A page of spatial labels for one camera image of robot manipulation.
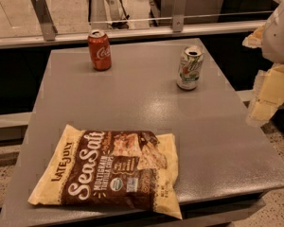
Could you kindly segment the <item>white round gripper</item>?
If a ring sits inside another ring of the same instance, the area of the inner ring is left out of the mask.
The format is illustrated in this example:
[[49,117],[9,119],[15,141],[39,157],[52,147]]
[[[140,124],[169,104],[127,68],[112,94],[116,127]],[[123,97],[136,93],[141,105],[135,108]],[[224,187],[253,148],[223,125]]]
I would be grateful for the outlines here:
[[246,122],[250,126],[263,126],[284,103],[284,0],[266,21],[244,38],[242,45],[261,48],[262,56],[274,63],[268,71],[259,70],[248,106]]

